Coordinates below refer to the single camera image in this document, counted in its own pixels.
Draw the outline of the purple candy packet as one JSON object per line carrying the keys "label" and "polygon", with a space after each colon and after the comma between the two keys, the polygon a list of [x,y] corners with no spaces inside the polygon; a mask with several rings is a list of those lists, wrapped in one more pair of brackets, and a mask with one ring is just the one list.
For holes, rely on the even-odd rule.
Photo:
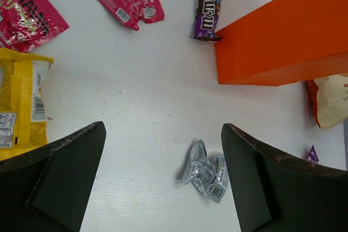
{"label": "purple candy packet", "polygon": [[317,155],[317,153],[316,153],[316,150],[315,150],[315,147],[314,147],[314,146],[312,146],[312,147],[310,148],[306,160],[307,160],[308,162],[311,162],[311,163],[314,163],[314,164],[318,164],[318,163],[319,163],[319,158],[318,158],[318,155]]}

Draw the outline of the large pink Himalaya snack bag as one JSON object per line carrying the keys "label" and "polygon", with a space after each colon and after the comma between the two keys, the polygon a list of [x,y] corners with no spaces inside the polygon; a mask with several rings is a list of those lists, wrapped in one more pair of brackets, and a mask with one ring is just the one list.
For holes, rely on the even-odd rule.
{"label": "large pink Himalaya snack bag", "polygon": [[30,52],[69,25],[48,0],[1,0],[1,47]]}

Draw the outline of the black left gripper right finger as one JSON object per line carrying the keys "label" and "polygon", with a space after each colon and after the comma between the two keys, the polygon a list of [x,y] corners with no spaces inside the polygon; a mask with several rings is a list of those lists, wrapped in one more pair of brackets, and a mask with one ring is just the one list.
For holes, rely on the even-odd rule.
{"label": "black left gripper right finger", "polygon": [[292,156],[227,123],[221,133],[242,231],[347,231],[347,172]]}

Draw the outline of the brown M&M's candy packet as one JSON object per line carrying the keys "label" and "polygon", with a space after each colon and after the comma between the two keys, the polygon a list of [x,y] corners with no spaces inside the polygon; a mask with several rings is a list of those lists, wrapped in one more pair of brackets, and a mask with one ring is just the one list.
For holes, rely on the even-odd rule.
{"label": "brown M&M's candy packet", "polygon": [[198,0],[196,9],[194,39],[207,42],[219,42],[222,37],[215,33],[220,16],[222,0]]}

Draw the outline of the orange and cream chips bag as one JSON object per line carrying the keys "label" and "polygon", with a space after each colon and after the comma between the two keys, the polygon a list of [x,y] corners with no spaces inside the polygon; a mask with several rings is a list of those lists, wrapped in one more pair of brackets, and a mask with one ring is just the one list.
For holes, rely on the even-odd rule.
{"label": "orange and cream chips bag", "polygon": [[315,121],[322,130],[347,120],[347,73],[306,81]]}

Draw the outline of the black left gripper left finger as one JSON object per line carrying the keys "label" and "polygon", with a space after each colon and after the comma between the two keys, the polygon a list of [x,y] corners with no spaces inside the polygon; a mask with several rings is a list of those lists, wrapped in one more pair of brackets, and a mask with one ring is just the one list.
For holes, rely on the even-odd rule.
{"label": "black left gripper left finger", "polygon": [[94,122],[1,161],[1,231],[80,231],[106,129]]}

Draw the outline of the small pink snack packet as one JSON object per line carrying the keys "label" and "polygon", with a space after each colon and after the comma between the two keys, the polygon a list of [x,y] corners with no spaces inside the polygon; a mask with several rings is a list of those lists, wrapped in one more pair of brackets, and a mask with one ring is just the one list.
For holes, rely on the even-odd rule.
{"label": "small pink snack packet", "polygon": [[138,31],[138,22],[147,24],[164,20],[160,0],[98,0],[124,27]]}

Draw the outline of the silver snack packet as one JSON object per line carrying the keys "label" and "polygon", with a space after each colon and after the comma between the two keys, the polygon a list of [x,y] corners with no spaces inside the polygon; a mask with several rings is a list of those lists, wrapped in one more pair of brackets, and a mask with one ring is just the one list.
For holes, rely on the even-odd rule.
{"label": "silver snack packet", "polygon": [[185,167],[182,183],[192,183],[208,199],[220,203],[228,187],[228,173],[223,154],[207,155],[202,140],[194,143]]}

